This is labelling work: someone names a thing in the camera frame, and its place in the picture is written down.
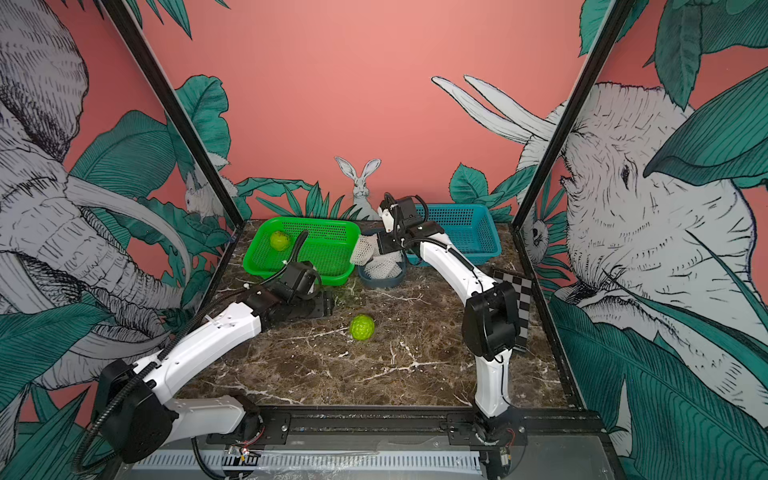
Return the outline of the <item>green custard apple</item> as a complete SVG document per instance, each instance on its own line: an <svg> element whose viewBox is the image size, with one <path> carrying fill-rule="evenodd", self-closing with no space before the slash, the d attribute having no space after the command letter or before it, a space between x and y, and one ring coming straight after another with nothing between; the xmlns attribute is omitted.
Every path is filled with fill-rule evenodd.
<svg viewBox="0 0 768 480"><path fill-rule="evenodd" d="M354 340L365 341L375 333L375 322L369 315L355 316L349 325L349 333Z"/></svg>
<svg viewBox="0 0 768 480"><path fill-rule="evenodd" d="M292 239L283 231L275 231L269 237L269 245L275 251L286 251L292 246Z"/></svg>

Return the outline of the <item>black frame post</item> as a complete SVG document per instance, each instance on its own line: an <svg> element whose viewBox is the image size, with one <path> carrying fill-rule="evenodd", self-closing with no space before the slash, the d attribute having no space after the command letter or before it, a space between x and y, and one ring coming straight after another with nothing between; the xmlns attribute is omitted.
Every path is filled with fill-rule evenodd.
<svg viewBox="0 0 768 480"><path fill-rule="evenodd" d="M240 215L231 195L227 192L218 171L211 162L204 143L183 108L176 91L170 85L167 75L147 44L126 2L107 0L100 1L100 4L162 104L183 144L189 150L196 165L202 170L226 214L233 221L236 229L242 228L245 220Z"/></svg>
<svg viewBox="0 0 768 480"><path fill-rule="evenodd" d="M611 3L611 8L608 10L595 44L565 105L552 139L548 142L547 149L537 167L523 203L512 221L511 226L514 231L519 231L523 227L523 223L529 215L537 195L543 188L547 175L560 156L565 141L588 99L589 92L596 82L623 25L632 11L633 5L633 1L625 0L613 1Z"/></svg>

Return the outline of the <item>black front mounting rail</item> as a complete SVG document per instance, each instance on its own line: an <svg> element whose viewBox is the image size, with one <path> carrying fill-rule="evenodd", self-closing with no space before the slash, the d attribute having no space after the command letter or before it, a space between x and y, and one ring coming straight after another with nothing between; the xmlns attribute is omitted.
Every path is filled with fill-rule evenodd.
<svg viewBox="0 0 768 480"><path fill-rule="evenodd" d="M605 432L593 411L514 409L485 420L473 407L262 406L247 412L231 433L208 434L212 444L233 445L253 439L257 446L285 445L301 435L438 436L453 446L488 449L524 446L530 436Z"/></svg>

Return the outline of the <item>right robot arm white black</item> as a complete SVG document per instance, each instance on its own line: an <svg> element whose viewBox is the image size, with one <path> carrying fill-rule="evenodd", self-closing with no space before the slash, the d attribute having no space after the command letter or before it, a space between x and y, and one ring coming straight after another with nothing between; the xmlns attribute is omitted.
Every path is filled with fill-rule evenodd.
<svg viewBox="0 0 768 480"><path fill-rule="evenodd" d="M378 213L384 230L377 235L381 252L415 251L452 287L464 305L462 338L475 356L475 405L487 418L512 407L509 362L522 330L519 295L514 286L483 273L454 245L420 196L399 199L384 194Z"/></svg>

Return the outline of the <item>black white checkerboard plate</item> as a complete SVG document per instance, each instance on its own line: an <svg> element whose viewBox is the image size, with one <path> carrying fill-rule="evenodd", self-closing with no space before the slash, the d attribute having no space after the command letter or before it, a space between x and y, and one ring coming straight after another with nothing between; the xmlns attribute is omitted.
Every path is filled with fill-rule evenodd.
<svg viewBox="0 0 768 480"><path fill-rule="evenodd" d="M530 330L530 310L532 304L532 281L522 275L515 272L509 272L501 269L494 268L491 276L494 279L501 281L507 281L512 284L514 290L518 295L517 309L520 324L520 333L515 340L515 346L513 348L516 352L524 352L527 350L527 343Z"/></svg>

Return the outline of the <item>bright green plastic basket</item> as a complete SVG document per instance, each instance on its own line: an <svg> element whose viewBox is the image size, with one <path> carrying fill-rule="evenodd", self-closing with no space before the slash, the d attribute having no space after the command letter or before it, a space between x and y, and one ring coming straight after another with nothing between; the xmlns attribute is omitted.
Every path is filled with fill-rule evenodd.
<svg viewBox="0 0 768 480"><path fill-rule="evenodd" d="M293 243L302 231L309 235L298 260L311 262L324 285L344 285L354 270L350 258L361 234L359 226L349 221L297 217L267 220L258 228L245 253L244 270L260 277L276 273L289 259ZM285 251L278 251L270 244L276 232L289 237L290 245Z"/></svg>

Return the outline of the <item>black left frame post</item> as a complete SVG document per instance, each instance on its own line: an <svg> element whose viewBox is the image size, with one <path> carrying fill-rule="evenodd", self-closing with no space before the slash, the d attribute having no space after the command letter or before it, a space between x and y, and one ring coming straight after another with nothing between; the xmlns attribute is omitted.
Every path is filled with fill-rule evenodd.
<svg viewBox="0 0 768 480"><path fill-rule="evenodd" d="M196 165L202 170L226 214L233 221L236 229L242 228L245 220L240 215L231 195L227 192L218 171L211 162L204 143L183 108L176 91L170 85L167 75L147 44L126 2L107 0L100 1L100 4L162 104L183 144L189 150Z"/></svg>

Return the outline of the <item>black right frame post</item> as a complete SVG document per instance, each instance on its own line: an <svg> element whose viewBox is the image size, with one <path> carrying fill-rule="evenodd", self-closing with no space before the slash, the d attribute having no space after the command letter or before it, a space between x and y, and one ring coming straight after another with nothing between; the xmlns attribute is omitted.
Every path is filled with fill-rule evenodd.
<svg viewBox="0 0 768 480"><path fill-rule="evenodd" d="M514 231L519 231L523 227L523 223L529 215L537 195L543 188L547 175L560 156L565 141L588 99L589 92L596 82L623 25L632 11L633 5L633 1L625 0L613 1L611 3L611 8L608 10L595 44L565 105L552 139L548 142L547 149L537 167L523 203L512 221L511 226Z"/></svg>

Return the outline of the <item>teal plastic basket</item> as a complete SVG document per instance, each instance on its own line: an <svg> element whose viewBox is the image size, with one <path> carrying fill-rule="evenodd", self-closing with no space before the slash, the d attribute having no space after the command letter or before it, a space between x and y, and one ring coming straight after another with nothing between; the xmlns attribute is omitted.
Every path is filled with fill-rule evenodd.
<svg viewBox="0 0 768 480"><path fill-rule="evenodd" d="M475 265L502 253L489 209L479 204L429 204L429 220L439 224L456 248Z"/></svg>

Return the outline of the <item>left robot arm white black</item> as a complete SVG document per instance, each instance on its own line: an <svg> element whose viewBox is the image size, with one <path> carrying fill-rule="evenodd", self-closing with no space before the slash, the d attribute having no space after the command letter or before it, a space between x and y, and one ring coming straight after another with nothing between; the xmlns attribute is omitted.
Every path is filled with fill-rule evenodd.
<svg viewBox="0 0 768 480"><path fill-rule="evenodd" d="M122 462L143 460L175 440L235 432L246 416L240 401L180 401L176 394L240 344L286 324L328 317L335 306L325 289L290 296L265 286L224 303L219 314L193 321L176 344L133 362L115 360L102 371L90 434L103 438Z"/></svg>

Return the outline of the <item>green custard apple front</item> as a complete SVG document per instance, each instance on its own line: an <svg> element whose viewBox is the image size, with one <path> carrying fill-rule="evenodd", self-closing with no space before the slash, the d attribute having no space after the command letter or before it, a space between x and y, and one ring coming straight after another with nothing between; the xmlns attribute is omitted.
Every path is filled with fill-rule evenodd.
<svg viewBox="0 0 768 480"><path fill-rule="evenodd" d="M375 322L369 315L355 316L349 325L349 333L354 340L365 341L375 333Z"/></svg>

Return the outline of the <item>stack of white foam nets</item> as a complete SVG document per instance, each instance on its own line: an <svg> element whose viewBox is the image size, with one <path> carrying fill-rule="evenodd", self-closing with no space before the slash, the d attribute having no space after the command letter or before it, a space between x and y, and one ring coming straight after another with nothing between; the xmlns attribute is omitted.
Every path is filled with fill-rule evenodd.
<svg viewBox="0 0 768 480"><path fill-rule="evenodd" d="M402 255L400 252L379 255L364 266L363 272L372 280L395 278L403 271L401 261Z"/></svg>

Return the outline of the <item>green custard apple rear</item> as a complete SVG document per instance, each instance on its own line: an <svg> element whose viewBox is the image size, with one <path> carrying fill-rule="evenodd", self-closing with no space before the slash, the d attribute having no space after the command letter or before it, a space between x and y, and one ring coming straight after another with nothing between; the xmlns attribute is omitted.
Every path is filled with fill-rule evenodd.
<svg viewBox="0 0 768 480"><path fill-rule="evenodd" d="M275 231L269 237L269 245L275 251L286 251L292 246L292 239L283 231Z"/></svg>

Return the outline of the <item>dark blue small bin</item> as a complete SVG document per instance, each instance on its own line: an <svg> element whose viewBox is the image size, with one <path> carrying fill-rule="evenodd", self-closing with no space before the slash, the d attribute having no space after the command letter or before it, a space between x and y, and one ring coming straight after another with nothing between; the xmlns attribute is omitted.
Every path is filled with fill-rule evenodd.
<svg viewBox="0 0 768 480"><path fill-rule="evenodd" d="M402 251L381 252L378 242L380 232L382 229L363 230L350 257L363 284L370 289L396 287L406 275L406 260Z"/></svg>

